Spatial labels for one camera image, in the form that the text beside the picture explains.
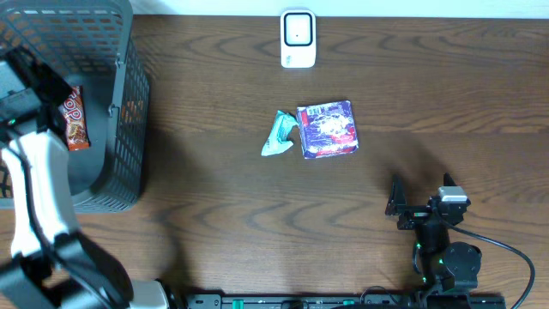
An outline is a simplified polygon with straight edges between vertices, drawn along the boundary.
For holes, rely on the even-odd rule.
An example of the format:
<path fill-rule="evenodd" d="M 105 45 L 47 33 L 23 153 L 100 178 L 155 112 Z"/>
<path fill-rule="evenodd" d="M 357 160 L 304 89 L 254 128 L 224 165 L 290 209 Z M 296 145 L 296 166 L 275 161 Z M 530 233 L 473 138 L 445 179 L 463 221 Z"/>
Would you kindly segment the red Top chocolate bar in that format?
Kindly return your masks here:
<path fill-rule="evenodd" d="M 82 86 L 74 86 L 69 97 L 59 107 L 65 122 L 65 139 L 69 151 L 87 149 L 91 143 L 87 134 Z"/>

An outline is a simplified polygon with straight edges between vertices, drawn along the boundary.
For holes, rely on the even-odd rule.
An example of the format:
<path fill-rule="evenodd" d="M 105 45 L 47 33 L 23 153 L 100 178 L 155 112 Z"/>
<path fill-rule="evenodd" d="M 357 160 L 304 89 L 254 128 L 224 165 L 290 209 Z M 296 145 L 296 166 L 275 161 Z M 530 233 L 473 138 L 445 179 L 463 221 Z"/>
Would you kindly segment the purple snack packet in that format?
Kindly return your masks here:
<path fill-rule="evenodd" d="M 351 154 L 359 148 L 350 100 L 300 106 L 296 116 L 307 160 Z"/>

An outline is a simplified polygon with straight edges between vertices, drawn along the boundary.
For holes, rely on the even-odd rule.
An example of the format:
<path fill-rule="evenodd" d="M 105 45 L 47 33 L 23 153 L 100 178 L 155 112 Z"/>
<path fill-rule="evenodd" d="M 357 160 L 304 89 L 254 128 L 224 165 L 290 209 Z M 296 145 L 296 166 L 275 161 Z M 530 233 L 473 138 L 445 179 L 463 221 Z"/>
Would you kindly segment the mint green snack wrapper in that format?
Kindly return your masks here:
<path fill-rule="evenodd" d="M 279 155 L 290 149 L 293 142 L 288 137 L 297 125 L 298 122 L 293 115 L 278 111 L 267 141 L 262 147 L 261 156 Z"/>

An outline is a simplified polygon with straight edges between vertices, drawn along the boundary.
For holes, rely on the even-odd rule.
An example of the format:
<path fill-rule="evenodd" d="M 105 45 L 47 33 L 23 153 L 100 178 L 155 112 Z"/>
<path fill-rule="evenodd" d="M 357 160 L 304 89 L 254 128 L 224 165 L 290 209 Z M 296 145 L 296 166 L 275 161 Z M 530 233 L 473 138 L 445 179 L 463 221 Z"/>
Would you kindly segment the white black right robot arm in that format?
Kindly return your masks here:
<path fill-rule="evenodd" d="M 449 238 L 449 230 L 464 220 L 470 204 L 465 191 L 447 173 L 437 194 L 422 205 L 408 204 L 401 179 L 392 178 L 385 214 L 398 218 L 399 230 L 415 232 L 414 267 L 425 284 L 440 294 L 478 287 L 480 249 Z"/>

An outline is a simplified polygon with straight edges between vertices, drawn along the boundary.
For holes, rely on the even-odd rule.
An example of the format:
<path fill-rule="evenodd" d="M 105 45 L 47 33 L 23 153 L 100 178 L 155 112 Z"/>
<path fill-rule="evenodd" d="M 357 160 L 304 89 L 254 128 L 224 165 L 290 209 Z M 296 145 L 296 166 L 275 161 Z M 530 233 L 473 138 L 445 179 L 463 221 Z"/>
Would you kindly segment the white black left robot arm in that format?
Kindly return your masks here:
<path fill-rule="evenodd" d="M 162 282 L 132 281 L 82 231 L 69 189 L 71 86 L 28 49 L 1 52 L 1 150 L 11 177 L 15 235 L 1 292 L 18 308 L 176 308 Z"/>

